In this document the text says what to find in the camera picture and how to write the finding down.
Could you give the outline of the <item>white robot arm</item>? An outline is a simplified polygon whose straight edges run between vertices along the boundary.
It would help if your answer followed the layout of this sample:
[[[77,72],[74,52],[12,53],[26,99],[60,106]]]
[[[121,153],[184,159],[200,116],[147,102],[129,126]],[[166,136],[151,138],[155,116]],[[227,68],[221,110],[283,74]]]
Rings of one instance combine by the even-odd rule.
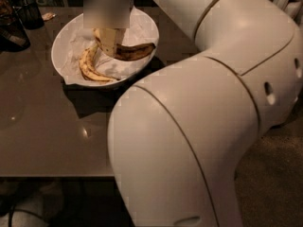
[[[108,148],[135,227],[242,227],[236,167],[303,87],[302,0],[153,0],[197,53],[130,87]]]

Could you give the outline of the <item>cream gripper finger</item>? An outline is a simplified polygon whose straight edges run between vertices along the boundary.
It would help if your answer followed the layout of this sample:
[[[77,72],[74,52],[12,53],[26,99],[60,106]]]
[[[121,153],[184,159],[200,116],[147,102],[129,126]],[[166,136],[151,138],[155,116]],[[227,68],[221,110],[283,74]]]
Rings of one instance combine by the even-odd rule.
[[[102,51],[109,57],[114,57],[117,51],[117,45],[122,44],[125,28],[101,28],[99,30],[99,39]]]

